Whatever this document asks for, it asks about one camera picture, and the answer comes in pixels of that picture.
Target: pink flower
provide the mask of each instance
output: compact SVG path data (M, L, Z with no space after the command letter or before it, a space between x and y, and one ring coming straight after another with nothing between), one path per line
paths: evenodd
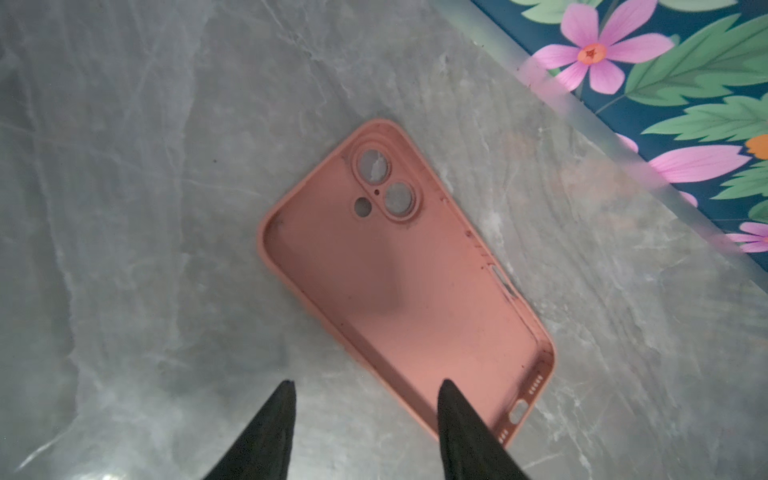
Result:
M560 31L577 47L547 45L533 54L545 69L572 64L556 77L573 91L589 71L589 85L602 94L614 94L624 83L624 73L613 61L643 63L674 46L658 33L647 33L620 41L637 30L656 9L657 0L627 0L614 10L598 36L598 11L581 3L571 3L563 14Z
M741 251L744 253L768 252L768 225L744 222L739 225L739 228L746 233L729 233L726 237L734 242L741 243L739 245Z
M739 155L740 145L702 145L668 151L648 162L671 184L701 182L736 170L751 157Z

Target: floral fabric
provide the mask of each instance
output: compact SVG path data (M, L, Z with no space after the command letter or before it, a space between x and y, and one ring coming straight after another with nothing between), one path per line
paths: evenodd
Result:
M768 3L473 2L768 270Z

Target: green leaf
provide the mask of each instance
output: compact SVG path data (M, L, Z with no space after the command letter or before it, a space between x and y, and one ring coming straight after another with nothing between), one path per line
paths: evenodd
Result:
M737 0L659 0L667 8L681 12L708 12L737 4Z
M768 134L768 94L763 98L725 97L725 104L688 107L685 115L646 128L644 134L677 135L675 140L746 140Z
M768 200L763 200L750 208L750 212L747 216L756 222L768 223Z
M733 174L731 179L722 185L728 188L712 197L713 200L731 200L753 195L768 197L768 161L759 162L749 170Z
M533 5L522 13L528 20L555 25L563 21L565 9L571 3L584 3L597 7L603 0L512 0L518 5Z
M624 94L642 104L669 107L687 104L685 97L727 95L726 85L768 81L768 15L730 28L738 18L710 23L660 57L635 65Z

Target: gray marble surface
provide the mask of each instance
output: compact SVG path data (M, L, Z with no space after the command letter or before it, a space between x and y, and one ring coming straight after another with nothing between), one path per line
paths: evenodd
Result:
M555 339L511 447L534 480L765 478L768 295L425 0L8 0L0 22L0 477L200 478L291 378L291 478L441 478L254 246L381 116Z

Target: phone case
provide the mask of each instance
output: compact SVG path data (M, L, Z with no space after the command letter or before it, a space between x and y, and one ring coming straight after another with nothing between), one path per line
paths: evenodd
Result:
M551 377L550 336L391 121L365 123L299 182L258 248L435 436L443 379L507 445Z

